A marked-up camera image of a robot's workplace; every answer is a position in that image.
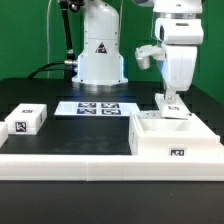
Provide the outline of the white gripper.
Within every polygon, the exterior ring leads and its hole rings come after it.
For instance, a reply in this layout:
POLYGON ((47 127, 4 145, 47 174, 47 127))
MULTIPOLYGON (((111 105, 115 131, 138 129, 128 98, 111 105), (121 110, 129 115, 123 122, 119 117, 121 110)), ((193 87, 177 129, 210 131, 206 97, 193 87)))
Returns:
POLYGON ((192 83, 197 58, 196 46, 162 45, 165 60, 161 64, 162 78, 166 86, 165 100, 176 101, 177 91, 187 91, 192 83))

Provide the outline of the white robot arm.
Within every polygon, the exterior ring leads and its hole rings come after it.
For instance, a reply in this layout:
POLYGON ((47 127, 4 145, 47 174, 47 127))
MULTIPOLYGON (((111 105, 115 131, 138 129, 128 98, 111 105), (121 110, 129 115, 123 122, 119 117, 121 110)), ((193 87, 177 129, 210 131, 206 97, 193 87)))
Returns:
MULTIPOLYGON (((84 48, 78 56, 77 83, 110 87, 125 83, 123 57, 119 53, 119 14, 103 0, 81 0, 84 5, 84 48)), ((195 69, 197 46, 203 41, 202 0, 132 0, 151 7, 156 16, 155 46, 135 51, 140 68, 150 67, 155 59, 164 83, 164 99, 176 100, 178 91, 189 89, 195 69)))

